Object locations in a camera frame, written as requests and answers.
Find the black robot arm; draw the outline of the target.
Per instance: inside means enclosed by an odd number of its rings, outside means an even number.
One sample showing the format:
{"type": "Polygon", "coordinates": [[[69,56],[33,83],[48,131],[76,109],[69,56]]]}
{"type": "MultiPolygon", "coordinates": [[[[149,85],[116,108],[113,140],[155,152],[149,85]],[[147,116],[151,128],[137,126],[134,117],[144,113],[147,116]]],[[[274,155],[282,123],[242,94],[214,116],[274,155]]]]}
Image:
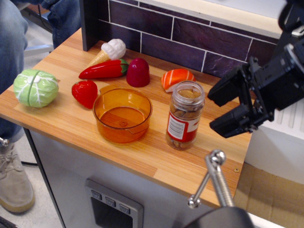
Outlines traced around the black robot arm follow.
{"type": "Polygon", "coordinates": [[[289,0],[279,20],[283,33],[271,60],[259,66],[249,62],[234,68],[212,87],[208,98],[218,106],[239,98],[240,105],[209,125],[224,138],[253,132],[264,121],[273,121],[283,110],[304,97],[304,37],[292,32],[304,24],[304,2],[289,0]]]}

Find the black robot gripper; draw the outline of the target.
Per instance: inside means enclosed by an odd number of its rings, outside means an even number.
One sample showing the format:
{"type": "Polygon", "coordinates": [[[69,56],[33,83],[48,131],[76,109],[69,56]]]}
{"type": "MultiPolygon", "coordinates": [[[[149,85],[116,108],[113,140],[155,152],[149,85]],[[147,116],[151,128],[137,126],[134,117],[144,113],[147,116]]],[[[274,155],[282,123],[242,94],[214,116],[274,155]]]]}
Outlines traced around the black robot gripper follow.
{"type": "MultiPolygon", "coordinates": [[[[249,88],[256,94],[253,116],[247,105],[232,109],[210,122],[212,130],[230,138],[273,121],[275,110],[283,110],[304,97],[304,45],[287,44],[281,54],[260,67],[256,58],[250,58],[249,88]]],[[[239,97],[244,83],[243,68],[236,67],[223,76],[209,91],[208,98],[218,106],[239,97]]]]}

